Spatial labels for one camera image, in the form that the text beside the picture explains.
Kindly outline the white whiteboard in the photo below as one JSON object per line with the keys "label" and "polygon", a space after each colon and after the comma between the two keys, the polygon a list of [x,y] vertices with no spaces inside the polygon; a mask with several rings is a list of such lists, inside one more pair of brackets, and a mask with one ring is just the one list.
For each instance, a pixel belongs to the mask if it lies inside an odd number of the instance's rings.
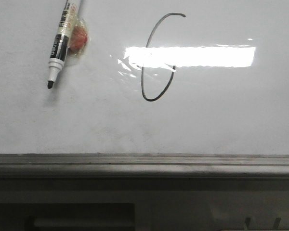
{"label": "white whiteboard", "polygon": [[0,0],[0,154],[289,154],[289,0]]}

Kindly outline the grey whiteboard tray rail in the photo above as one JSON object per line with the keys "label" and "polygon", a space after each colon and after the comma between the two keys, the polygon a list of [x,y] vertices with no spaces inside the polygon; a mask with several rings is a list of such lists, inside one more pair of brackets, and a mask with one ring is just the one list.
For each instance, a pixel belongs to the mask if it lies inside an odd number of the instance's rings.
{"label": "grey whiteboard tray rail", "polygon": [[289,178],[289,155],[0,154],[0,178]]}

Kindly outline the white black whiteboard marker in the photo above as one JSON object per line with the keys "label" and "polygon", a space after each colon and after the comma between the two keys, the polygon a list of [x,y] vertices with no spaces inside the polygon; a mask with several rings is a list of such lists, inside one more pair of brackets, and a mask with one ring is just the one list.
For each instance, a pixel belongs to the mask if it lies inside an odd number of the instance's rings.
{"label": "white black whiteboard marker", "polygon": [[85,50],[89,40],[86,23],[79,16],[80,0],[65,2],[57,33],[51,49],[47,88],[51,89],[63,70],[69,53],[79,56]]}

